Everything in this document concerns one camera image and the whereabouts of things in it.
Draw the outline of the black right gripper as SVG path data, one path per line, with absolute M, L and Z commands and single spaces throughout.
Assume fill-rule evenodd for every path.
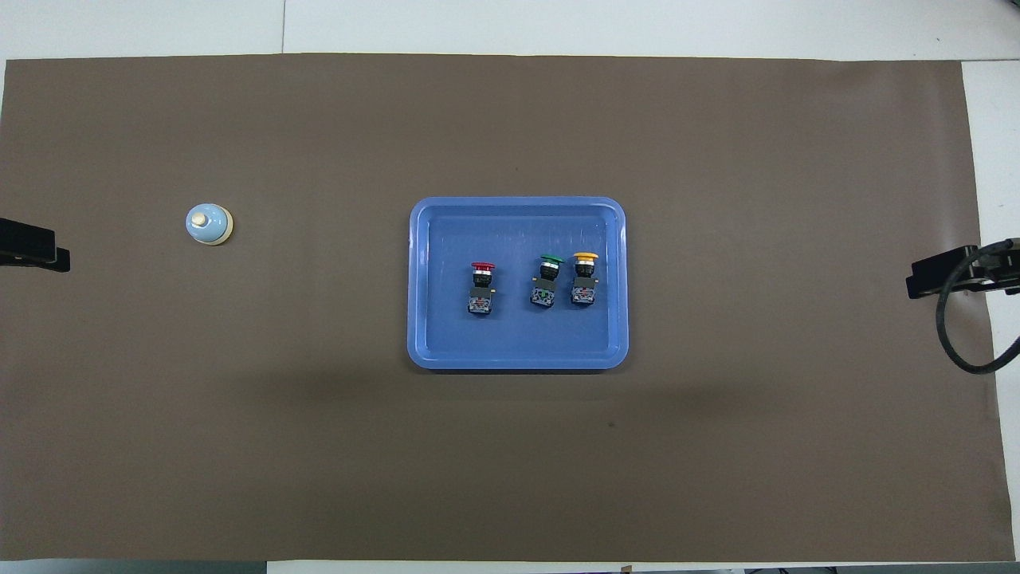
M 1008 297 L 1019 294 L 1019 240 L 1004 239 L 984 246 L 964 245 L 959 252 L 941 252 L 911 264 L 906 279 L 908 298 L 919 299 L 937 294 L 956 265 L 961 271 L 953 276 L 953 291 L 1004 291 Z

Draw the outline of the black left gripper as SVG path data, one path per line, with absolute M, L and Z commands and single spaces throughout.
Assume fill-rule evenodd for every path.
M 8 218 L 1 218 L 1 262 L 36 264 L 39 269 L 58 273 L 72 269 L 70 251 L 55 251 L 54 231 Z

